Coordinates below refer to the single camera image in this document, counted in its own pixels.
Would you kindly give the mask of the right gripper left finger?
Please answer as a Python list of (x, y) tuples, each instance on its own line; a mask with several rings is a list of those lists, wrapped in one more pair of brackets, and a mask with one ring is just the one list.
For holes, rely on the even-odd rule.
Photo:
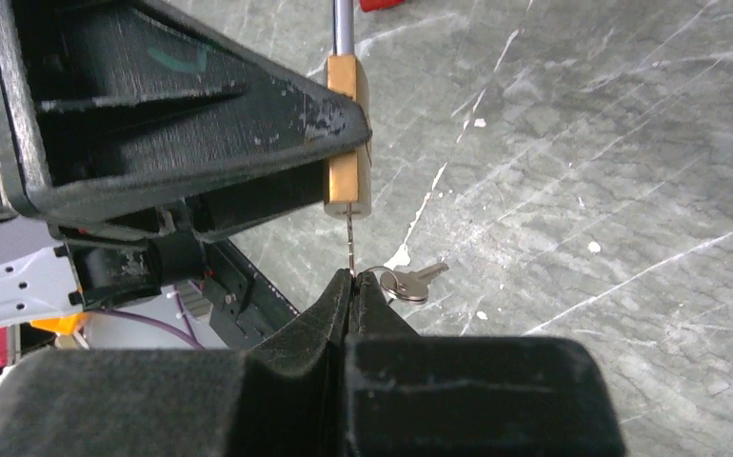
[(53, 350), (0, 386), (0, 456), (326, 456), (354, 281), (249, 350)]

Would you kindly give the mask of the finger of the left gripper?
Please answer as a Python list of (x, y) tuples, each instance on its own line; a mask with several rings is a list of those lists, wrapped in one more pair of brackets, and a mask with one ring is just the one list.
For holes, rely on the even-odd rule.
[(161, 207), (176, 218), (175, 228), (158, 238), (219, 242), (315, 205), (323, 200), (325, 169), (323, 160), (260, 175), (214, 166), (177, 169), (167, 178), (177, 195)]

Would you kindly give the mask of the padlock keys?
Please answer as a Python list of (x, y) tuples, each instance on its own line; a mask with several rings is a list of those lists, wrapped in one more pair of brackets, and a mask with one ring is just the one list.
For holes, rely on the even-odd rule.
[[(358, 273), (355, 262), (354, 221), (369, 217), (371, 208), (357, 202), (333, 202), (326, 204), (326, 212), (331, 217), (344, 220), (347, 232), (347, 264), (345, 268), (334, 273), (330, 284), (335, 287), (352, 288)], [(436, 263), (415, 271), (399, 271), (386, 266), (373, 266), (363, 270), (363, 273), (381, 272), (378, 278), (378, 286), (383, 292), (397, 301), (412, 305), (423, 305), (429, 299), (431, 281), (447, 270), (447, 264)]]

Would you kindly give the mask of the red cable lock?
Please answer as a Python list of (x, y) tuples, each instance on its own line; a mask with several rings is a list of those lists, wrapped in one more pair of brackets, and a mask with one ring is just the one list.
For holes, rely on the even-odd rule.
[(396, 8), (404, 2), (405, 0), (359, 0), (359, 5), (363, 12), (374, 12)]

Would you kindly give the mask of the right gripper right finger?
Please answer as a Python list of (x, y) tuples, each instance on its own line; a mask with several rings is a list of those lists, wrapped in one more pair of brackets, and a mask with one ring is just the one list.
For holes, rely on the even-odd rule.
[(601, 370), (562, 337), (423, 336), (344, 279), (347, 456), (624, 456)]

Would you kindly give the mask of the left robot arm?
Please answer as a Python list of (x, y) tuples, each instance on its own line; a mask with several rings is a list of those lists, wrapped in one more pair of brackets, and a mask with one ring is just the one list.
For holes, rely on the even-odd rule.
[(188, 284), (252, 347), (296, 316), (232, 234), (315, 203), (369, 211), (366, 79), (320, 85), (166, 1), (0, 1), (0, 225), (52, 243), (0, 261), (0, 328)]

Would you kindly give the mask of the brass padlock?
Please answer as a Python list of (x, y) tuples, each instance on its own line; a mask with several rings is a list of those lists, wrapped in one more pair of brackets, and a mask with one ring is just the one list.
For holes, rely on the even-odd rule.
[(333, 218), (351, 222), (372, 211), (368, 81), (355, 52), (354, 3), (333, 0), (331, 12), (327, 88), (339, 95), (342, 118), (337, 131), (343, 139), (327, 159), (324, 209)]

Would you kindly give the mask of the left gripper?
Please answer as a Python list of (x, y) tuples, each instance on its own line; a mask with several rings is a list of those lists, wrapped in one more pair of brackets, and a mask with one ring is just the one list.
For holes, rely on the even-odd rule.
[(177, 169), (324, 160), (340, 106), (165, 1), (0, 1), (0, 224), (163, 205)]

